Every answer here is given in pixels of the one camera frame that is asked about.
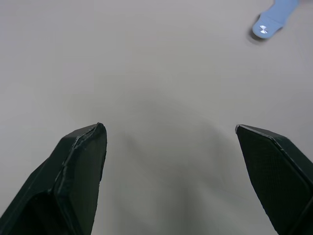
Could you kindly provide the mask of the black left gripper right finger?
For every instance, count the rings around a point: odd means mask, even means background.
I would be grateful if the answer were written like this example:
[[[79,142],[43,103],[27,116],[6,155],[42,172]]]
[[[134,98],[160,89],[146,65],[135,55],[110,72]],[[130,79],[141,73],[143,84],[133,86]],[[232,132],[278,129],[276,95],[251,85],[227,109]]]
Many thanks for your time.
[[[313,233],[313,164],[287,138],[237,125],[236,135],[249,179],[280,235]]]

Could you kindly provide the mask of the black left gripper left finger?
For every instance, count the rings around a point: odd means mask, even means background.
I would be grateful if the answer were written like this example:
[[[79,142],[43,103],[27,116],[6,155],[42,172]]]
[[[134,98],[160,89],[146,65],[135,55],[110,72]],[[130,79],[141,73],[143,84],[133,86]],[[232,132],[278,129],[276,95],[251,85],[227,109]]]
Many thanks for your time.
[[[1,234],[89,235],[106,153],[107,131],[101,123],[62,137],[1,216]]]

